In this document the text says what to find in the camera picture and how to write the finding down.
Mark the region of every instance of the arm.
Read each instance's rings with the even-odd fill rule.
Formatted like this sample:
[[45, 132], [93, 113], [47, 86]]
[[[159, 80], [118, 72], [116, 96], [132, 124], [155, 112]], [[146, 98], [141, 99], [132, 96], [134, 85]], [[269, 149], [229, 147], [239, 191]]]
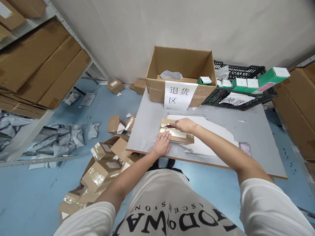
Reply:
[[160, 133], [151, 152], [121, 172], [106, 190], [95, 201], [110, 202], [114, 205], [116, 213], [124, 198], [138, 184], [150, 166], [160, 157], [166, 154], [172, 146], [169, 146], [171, 134], [169, 131]]
[[253, 158], [224, 138], [188, 118], [177, 120], [170, 125], [177, 127], [182, 132], [193, 134], [211, 148], [222, 161], [237, 173], [239, 184], [250, 178], [264, 179], [273, 183], [264, 169]]

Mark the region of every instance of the person's left hand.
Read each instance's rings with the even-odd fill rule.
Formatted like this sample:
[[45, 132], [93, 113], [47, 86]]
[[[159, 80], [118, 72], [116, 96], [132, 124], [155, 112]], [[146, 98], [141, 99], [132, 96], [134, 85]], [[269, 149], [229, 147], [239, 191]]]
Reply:
[[158, 157], [165, 155], [172, 148], [172, 146], [168, 145], [171, 136], [172, 135], [169, 131], [159, 133], [158, 138], [151, 152], [155, 152], [158, 155]]

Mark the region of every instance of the person's right hand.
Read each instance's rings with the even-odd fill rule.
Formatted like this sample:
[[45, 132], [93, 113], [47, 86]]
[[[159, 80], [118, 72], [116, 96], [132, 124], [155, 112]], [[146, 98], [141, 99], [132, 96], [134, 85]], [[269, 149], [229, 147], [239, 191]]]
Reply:
[[181, 132], [184, 133], [192, 133], [194, 129], [196, 129], [196, 127], [198, 126], [198, 124], [188, 118], [177, 120], [175, 121], [175, 123], [170, 123], [170, 125], [176, 127], [176, 129], [179, 129]]

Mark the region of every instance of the white wall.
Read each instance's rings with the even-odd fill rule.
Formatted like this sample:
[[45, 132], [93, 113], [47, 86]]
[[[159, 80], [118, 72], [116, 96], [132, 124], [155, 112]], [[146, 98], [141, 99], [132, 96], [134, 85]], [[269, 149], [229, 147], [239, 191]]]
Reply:
[[112, 78], [144, 78], [154, 45], [289, 67], [315, 50], [312, 0], [52, 0]]

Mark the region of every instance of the white t-shirt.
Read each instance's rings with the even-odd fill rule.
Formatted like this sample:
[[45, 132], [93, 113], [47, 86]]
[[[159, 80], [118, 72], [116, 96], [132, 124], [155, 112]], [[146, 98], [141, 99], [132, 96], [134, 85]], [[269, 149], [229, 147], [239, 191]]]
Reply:
[[[112, 229], [116, 212], [109, 202], [86, 207], [64, 221], [59, 235], [245, 235], [211, 203], [195, 193], [176, 171], [147, 172], [134, 188], [127, 213]], [[315, 231], [275, 184], [247, 179], [241, 184], [240, 219], [249, 236], [315, 235]]]

